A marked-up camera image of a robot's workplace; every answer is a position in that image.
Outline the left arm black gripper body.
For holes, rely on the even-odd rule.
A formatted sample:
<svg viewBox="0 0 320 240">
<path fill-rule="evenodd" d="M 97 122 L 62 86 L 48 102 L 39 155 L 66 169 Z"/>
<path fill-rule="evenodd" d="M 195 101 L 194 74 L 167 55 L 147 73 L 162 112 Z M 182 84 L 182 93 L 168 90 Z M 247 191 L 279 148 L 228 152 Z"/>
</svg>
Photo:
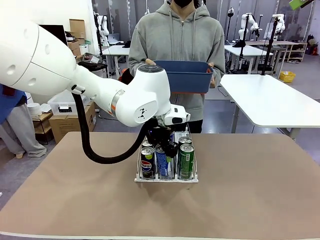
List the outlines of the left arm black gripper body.
<svg viewBox="0 0 320 240">
<path fill-rule="evenodd" d="M 172 141 L 172 129 L 163 126 L 156 119 L 150 119 L 145 123 L 147 127 L 146 138 L 149 142 L 168 142 Z"/>
</svg>

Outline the person's left hand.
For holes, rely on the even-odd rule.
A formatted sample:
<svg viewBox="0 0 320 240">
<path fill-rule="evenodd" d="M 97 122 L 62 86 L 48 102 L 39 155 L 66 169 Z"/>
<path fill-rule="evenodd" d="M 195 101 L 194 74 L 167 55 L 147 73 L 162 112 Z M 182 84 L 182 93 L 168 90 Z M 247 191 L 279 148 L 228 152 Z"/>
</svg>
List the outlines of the person's left hand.
<svg viewBox="0 0 320 240">
<path fill-rule="evenodd" d="M 210 89 L 214 89 L 216 87 L 215 77 L 216 77 L 217 73 L 216 73 L 216 70 L 214 68 L 214 63 L 213 62 L 208 63 L 208 66 L 213 69 L 209 88 Z"/>
</svg>

